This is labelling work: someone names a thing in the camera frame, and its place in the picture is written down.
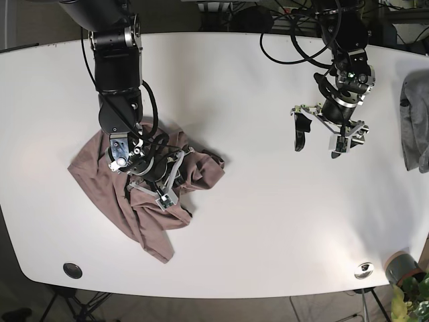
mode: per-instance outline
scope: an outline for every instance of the green leaf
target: green leaf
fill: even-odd
[[[429,318],[429,302],[423,301],[419,303],[417,309],[414,310],[414,314],[418,317],[422,317],[422,321],[427,320],[427,318]]]
[[[418,285],[418,289],[420,291],[420,294],[427,298],[429,297],[429,278],[426,280],[421,281],[421,283]]]
[[[398,296],[393,296],[391,300],[391,312],[397,318],[402,318],[407,316],[407,304],[405,304],[404,300]]]
[[[409,297],[416,297],[419,294],[419,286],[416,278],[407,277],[402,283],[402,289]]]
[[[392,322],[410,322],[410,317],[397,317],[396,319],[391,318]]]
[[[402,289],[400,289],[398,286],[396,286],[396,285],[392,285],[392,287],[393,287],[393,298],[398,298],[398,299],[400,299],[401,301],[404,301],[404,297],[405,297],[405,294],[404,294],[404,292],[402,291]]]

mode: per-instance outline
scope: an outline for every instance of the brown cloth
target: brown cloth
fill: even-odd
[[[169,136],[168,145],[188,146],[188,138],[182,130]],[[185,227],[192,216],[181,207],[180,194],[213,187],[224,174],[223,160],[210,152],[191,152],[185,156],[180,167],[185,183],[173,189],[179,198],[178,204],[162,211],[155,197],[137,189],[127,190],[129,180],[137,177],[129,178],[127,174],[110,170],[105,158],[108,146],[109,136],[98,132],[85,144],[68,171],[89,199],[125,235],[139,242],[145,251],[163,263],[168,262],[174,250],[164,230]]]

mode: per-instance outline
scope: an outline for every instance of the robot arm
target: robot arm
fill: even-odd
[[[317,0],[316,18],[322,26],[322,39],[329,43],[338,23],[338,8],[333,0]],[[342,153],[365,142],[364,135],[369,128],[363,121],[351,121],[356,107],[375,85],[375,73],[369,66],[365,47],[368,32],[359,18],[357,0],[341,0],[342,19],[339,32],[330,46],[332,66],[326,74],[314,74],[319,91],[326,99],[324,104],[315,106],[299,105],[292,109],[296,121],[295,150],[300,151],[305,144],[305,133],[310,132],[311,120],[317,119],[332,132],[330,150],[336,158]],[[333,86],[327,75],[335,77]]]
[[[180,180],[179,167],[185,152],[180,148],[168,153],[169,136],[158,130],[158,109],[149,85],[141,76],[141,43],[138,16],[131,12],[128,0],[63,0],[62,8],[81,27],[88,38],[95,59],[93,82],[99,92],[99,123],[109,135],[105,156],[112,171],[139,177],[158,196],[165,210],[178,202],[172,187]],[[140,85],[149,93],[154,110],[152,128],[140,125],[143,117]]]

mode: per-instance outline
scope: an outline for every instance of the white table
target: white table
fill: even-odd
[[[157,297],[279,297],[387,284],[387,257],[401,249],[420,257],[429,176],[406,171],[398,105],[404,77],[429,68],[427,57],[368,47],[377,83],[353,115],[369,125],[367,142],[332,160],[329,133],[316,122],[304,150],[294,151],[290,109],[323,102],[317,68],[270,62],[258,35],[142,41],[143,75],[161,119],[223,156],[226,175],[213,190],[192,193],[194,219],[168,232],[176,253],[162,264],[100,213],[67,171],[99,129],[80,43],[0,55],[0,204],[28,278]],[[308,53],[322,47],[300,42]],[[267,36],[265,46],[277,58],[299,58],[289,37]],[[150,114],[147,97],[143,104]],[[65,262],[83,277],[67,277]],[[375,271],[357,280],[364,262]]]

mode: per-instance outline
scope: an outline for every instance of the gray cloth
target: gray cloth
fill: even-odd
[[[429,171],[429,71],[410,74],[402,85],[401,137],[405,167]]]
[[[151,129],[148,124],[143,126],[147,131]],[[188,146],[188,138],[181,130],[169,137],[171,146]],[[89,199],[125,235],[139,242],[145,251],[161,262],[168,262],[174,251],[164,231],[185,227],[192,218],[189,211],[181,206],[180,195],[212,188],[224,174],[223,160],[207,151],[185,156],[180,166],[184,183],[173,189],[179,202],[162,211],[155,197],[138,189],[128,191],[128,182],[138,177],[117,174],[109,169],[105,158],[108,146],[109,136],[100,131],[72,161],[69,172]]]

